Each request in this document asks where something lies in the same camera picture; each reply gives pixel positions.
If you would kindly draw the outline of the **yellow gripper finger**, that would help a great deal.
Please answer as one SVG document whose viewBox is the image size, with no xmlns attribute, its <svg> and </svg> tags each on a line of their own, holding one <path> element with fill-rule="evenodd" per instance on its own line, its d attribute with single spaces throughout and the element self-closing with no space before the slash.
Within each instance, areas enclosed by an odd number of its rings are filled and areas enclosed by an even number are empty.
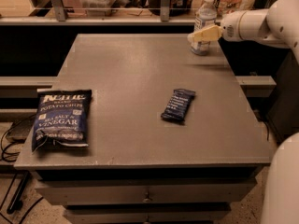
<svg viewBox="0 0 299 224">
<path fill-rule="evenodd" d="M 189 42 L 210 42 L 219 40 L 221 36 L 222 29 L 214 24 L 188 34 L 187 39 Z"/>
</svg>

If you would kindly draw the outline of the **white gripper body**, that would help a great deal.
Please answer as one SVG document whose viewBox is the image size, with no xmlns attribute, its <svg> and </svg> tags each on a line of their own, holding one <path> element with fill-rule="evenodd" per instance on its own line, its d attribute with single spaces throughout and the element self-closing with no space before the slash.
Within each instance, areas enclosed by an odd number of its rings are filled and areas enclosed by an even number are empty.
<svg viewBox="0 0 299 224">
<path fill-rule="evenodd" d="M 241 35 L 241 23 L 246 10 L 235 11 L 226 14 L 221 20 L 222 37 L 226 41 L 240 42 L 243 41 Z"/>
</svg>

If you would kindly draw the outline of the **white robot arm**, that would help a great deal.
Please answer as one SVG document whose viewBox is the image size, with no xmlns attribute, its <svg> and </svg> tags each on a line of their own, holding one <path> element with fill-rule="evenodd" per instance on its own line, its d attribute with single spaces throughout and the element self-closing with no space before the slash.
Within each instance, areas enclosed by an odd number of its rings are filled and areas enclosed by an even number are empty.
<svg viewBox="0 0 299 224">
<path fill-rule="evenodd" d="M 299 0 L 277 0 L 271 7 L 226 15 L 219 26 L 208 25 L 188 35 L 191 42 L 255 41 L 288 49 L 278 69 L 278 113 L 298 110 Z M 299 224 L 299 133 L 281 140 L 268 171 L 261 224 Z"/>
</svg>

